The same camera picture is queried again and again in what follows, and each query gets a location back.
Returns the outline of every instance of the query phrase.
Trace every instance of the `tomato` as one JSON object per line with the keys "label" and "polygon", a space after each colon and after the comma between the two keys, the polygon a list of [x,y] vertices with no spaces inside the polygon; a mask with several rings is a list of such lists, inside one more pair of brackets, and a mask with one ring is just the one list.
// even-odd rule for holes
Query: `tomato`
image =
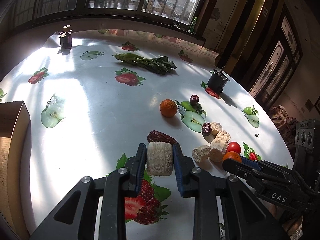
{"label": "tomato", "polygon": [[236,153],[240,154],[241,147],[237,142],[230,142],[228,144],[227,152],[236,152]]}

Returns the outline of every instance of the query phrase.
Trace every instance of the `green apple print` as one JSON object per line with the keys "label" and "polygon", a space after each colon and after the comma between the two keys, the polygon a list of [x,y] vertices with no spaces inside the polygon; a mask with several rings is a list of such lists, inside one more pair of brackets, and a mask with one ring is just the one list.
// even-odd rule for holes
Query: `green apple print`
{"label": "green apple print", "polygon": [[202,125],[205,123],[204,118],[192,111],[186,111],[186,113],[181,117],[182,122],[195,132],[202,131]]}
{"label": "green apple print", "polygon": [[248,119],[248,122],[254,127],[254,128],[259,128],[259,117],[257,117],[257,114],[259,114],[258,110],[254,109],[254,106],[246,107],[243,109],[243,115]]}
{"label": "green apple print", "polygon": [[65,118],[64,111],[65,101],[55,94],[48,100],[46,107],[41,112],[41,122],[44,127],[55,127],[59,122],[63,122]]}
{"label": "green apple print", "polygon": [[108,29],[99,29],[99,30],[97,30],[100,34],[105,34],[107,31],[108,31]]}
{"label": "green apple print", "polygon": [[195,112],[199,115],[204,114],[204,116],[207,117],[207,112],[202,110],[201,104],[197,103],[196,105],[192,106],[190,101],[182,101],[181,103],[179,103],[177,100],[175,101],[177,106],[182,106],[185,108],[185,110]]}
{"label": "green apple print", "polygon": [[104,52],[100,52],[100,51],[86,51],[80,56],[80,59],[82,60],[94,59],[94,58],[97,58],[98,56],[104,55],[103,53]]}
{"label": "green apple print", "polygon": [[3,89],[0,88],[0,103],[2,101],[2,98],[6,95],[7,93],[4,94]]}
{"label": "green apple print", "polygon": [[246,113],[247,115],[250,115],[250,114],[254,114],[254,115],[259,114],[258,110],[255,110],[255,109],[254,109],[254,106],[252,106],[252,107],[250,107],[250,106],[246,107],[245,109],[243,109],[243,112]]}
{"label": "green apple print", "polygon": [[155,35],[157,38],[159,38],[159,39],[161,39],[162,37],[164,37],[164,35],[157,34],[157,33],[154,33],[154,35]]}

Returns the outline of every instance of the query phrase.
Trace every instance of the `round table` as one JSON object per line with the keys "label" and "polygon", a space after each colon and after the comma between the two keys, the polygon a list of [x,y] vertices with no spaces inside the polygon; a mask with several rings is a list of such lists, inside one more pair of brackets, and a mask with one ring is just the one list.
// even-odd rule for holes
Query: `round table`
{"label": "round table", "polygon": [[[207,114],[202,117],[206,122],[219,122],[230,133],[230,141],[241,145],[242,154],[245,142],[263,160],[292,168],[276,127],[235,80],[229,77],[222,99],[206,92],[203,82],[207,83],[215,68],[214,52],[153,33],[93,30],[72,35],[71,51],[61,52],[54,34],[0,82],[7,93],[3,102],[23,100],[31,116],[30,166],[29,156],[24,156],[21,164],[22,206],[30,233],[82,177],[97,179],[115,170],[123,153],[131,157],[139,143],[148,145],[147,135],[152,130],[175,138],[186,156],[192,157],[195,147],[209,145],[201,133],[181,121],[179,113],[172,118],[160,114],[159,105],[167,98],[182,102],[198,95]],[[125,52],[147,58],[167,56],[177,69],[160,76],[112,56]],[[46,116],[41,119],[43,111],[55,104],[59,104],[58,121],[49,122]],[[242,112],[248,106],[259,112],[258,128],[250,125]],[[228,176],[221,165],[210,160],[197,165],[213,176]],[[154,177],[153,182],[171,191],[161,202],[168,205],[167,219],[151,225],[130,221],[126,223],[127,238],[192,239],[194,199],[180,196],[174,173]]]}

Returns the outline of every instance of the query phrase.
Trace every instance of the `strawberry print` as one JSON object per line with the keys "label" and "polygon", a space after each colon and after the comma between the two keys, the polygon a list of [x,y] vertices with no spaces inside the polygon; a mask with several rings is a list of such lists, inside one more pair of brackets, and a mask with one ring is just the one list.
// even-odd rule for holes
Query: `strawberry print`
{"label": "strawberry print", "polygon": [[146,202],[141,196],[124,198],[124,218],[125,220],[137,217],[139,209],[144,207]]}
{"label": "strawberry print", "polygon": [[124,36],[124,30],[118,30],[118,31],[116,32],[116,35],[117,35],[117,36]]}
{"label": "strawberry print", "polygon": [[40,82],[44,77],[49,76],[47,71],[48,71],[48,69],[43,67],[42,69],[34,72],[32,77],[29,78],[28,83],[36,84],[36,83]]}
{"label": "strawberry print", "polygon": [[211,88],[208,87],[208,85],[206,83],[204,83],[203,81],[201,81],[201,86],[204,88],[204,90],[210,95],[213,96],[217,99],[221,99],[221,97],[214,92]]}
{"label": "strawberry print", "polygon": [[144,201],[148,202],[153,199],[154,194],[155,191],[151,184],[147,180],[143,179],[139,196],[141,196]]}
{"label": "strawberry print", "polygon": [[189,56],[187,54],[184,53],[183,50],[181,50],[178,55],[180,56],[180,58],[186,62],[192,63],[193,60],[191,58],[189,58]]}
{"label": "strawberry print", "polygon": [[[127,156],[123,153],[117,161],[116,168],[125,166]],[[136,198],[124,198],[124,214],[126,222],[131,220],[142,225],[149,225],[166,219],[162,216],[169,215],[163,211],[167,205],[161,205],[161,202],[170,197],[171,191],[152,183],[152,177],[144,171],[141,190]]]}
{"label": "strawberry print", "polygon": [[243,142],[243,148],[244,148],[244,152],[243,152],[244,157],[252,161],[261,161],[261,156],[257,155],[254,149],[251,147],[249,148],[249,146],[246,145],[244,142]]}
{"label": "strawberry print", "polygon": [[143,77],[139,77],[136,72],[130,71],[127,68],[122,68],[121,70],[115,71],[116,80],[121,84],[126,84],[128,86],[140,86],[142,81],[146,80]]}
{"label": "strawberry print", "polygon": [[255,153],[250,153],[250,155],[249,155],[249,159],[250,160],[252,160],[252,161],[257,161],[258,160],[258,157],[256,156],[256,154]]}
{"label": "strawberry print", "polygon": [[137,47],[135,47],[134,44],[130,43],[127,41],[125,44],[122,44],[122,49],[123,50],[128,50],[128,51],[137,51],[139,50]]}
{"label": "strawberry print", "polygon": [[177,38],[169,38],[168,41],[176,43],[177,42]]}
{"label": "strawberry print", "polygon": [[153,198],[139,210],[139,213],[135,218],[133,218],[133,221],[142,225],[149,225],[158,222],[159,219],[166,219],[161,217],[162,215],[169,214],[166,211],[162,211],[166,207],[167,205],[161,206],[160,201]]}
{"label": "strawberry print", "polygon": [[109,32],[117,36],[124,36],[124,30],[109,30]]}

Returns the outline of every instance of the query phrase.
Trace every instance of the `bread roll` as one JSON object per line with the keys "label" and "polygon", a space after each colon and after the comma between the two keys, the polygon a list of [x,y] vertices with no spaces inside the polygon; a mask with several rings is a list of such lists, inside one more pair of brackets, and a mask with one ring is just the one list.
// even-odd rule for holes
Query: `bread roll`
{"label": "bread roll", "polygon": [[221,139],[224,139],[228,142],[231,139],[231,136],[225,130],[222,130],[222,131],[218,132],[216,138],[221,138]]}
{"label": "bread roll", "polygon": [[150,142],[147,150],[147,173],[154,176],[170,176],[172,168],[172,145],[165,142]]}
{"label": "bread roll", "polygon": [[218,122],[212,122],[210,124],[212,129],[212,132],[211,132],[212,135],[216,136],[218,132],[222,131],[222,125],[219,124]]}
{"label": "bread roll", "polygon": [[228,141],[222,138],[215,138],[210,144],[209,159],[213,162],[221,162],[227,152]]}
{"label": "bread roll", "polygon": [[192,157],[197,163],[203,162],[209,157],[210,151],[211,151],[210,146],[201,145],[193,149]]}

